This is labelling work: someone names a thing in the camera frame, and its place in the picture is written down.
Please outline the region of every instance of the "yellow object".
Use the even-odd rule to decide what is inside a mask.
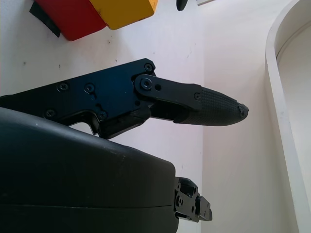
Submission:
[[[158,0],[90,0],[107,26],[116,30],[152,16]]]

